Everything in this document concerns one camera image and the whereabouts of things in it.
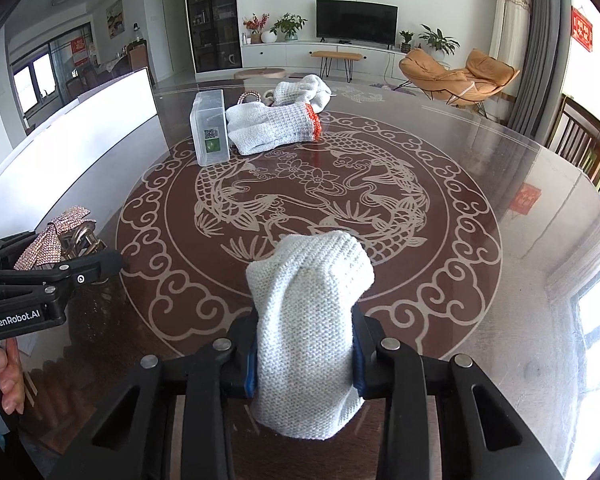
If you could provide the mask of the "person's left hand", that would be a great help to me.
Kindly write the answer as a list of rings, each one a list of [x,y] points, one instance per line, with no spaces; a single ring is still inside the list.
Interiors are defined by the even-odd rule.
[[[0,391],[4,412],[7,415],[13,412],[22,415],[26,393],[16,338],[8,338],[5,348],[0,347]]]

